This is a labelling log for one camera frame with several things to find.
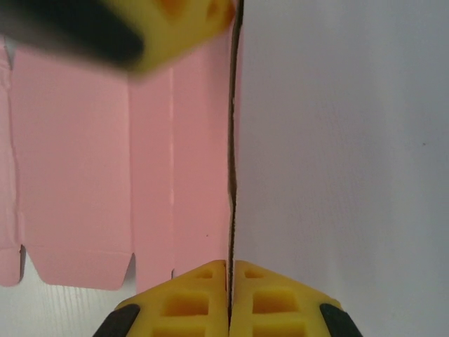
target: white surface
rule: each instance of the white surface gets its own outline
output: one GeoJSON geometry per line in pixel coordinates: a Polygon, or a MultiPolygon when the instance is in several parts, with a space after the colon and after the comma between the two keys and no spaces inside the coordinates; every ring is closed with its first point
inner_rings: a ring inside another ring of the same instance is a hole
{"type": "Polygon", "coordinates": [[[246,0],[236,258],[449,331],[449,1],[246,0]]]}
{"type": "Polygon", "coordinates": [[[135,295],[133,264],[118,291],[44,284],[27,258],[18,286],[0,287],[0,336],[90,337],[123,300],[135,295]]]}

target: pink cardboard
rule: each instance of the pink cardboard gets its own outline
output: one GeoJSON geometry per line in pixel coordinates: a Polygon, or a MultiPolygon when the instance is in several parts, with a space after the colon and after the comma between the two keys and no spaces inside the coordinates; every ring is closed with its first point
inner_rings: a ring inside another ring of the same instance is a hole
{"type": "Polygon", "coordinates": [[[227,255],[227,37],[130,85],[137,288],[227,255]]]}
{"type": "MultiPolygon", "coordinates": [[[[226,258],[228,87],[226,36],[130,83],[17,51],[20,225],[1,230],[20,233],[1,247],[23,244],[49,284],[97,289],[121,286],[132,253],[138,291],[226,258]]],[[[7,258],[0,277],[19,270],[7,258]]]]}
{"type": "Polygon", "coordinates": [[[11,71],[0,37],[0,284],[20,280],[20,243],[15,215],[15,164],[10,131],[11,71]]]}
{"type": "Polygon", "coordinates": [[[42,280],[119,288],[132,253],[126,79],[18,51],[11,109],[21,242],[42,280]]]}

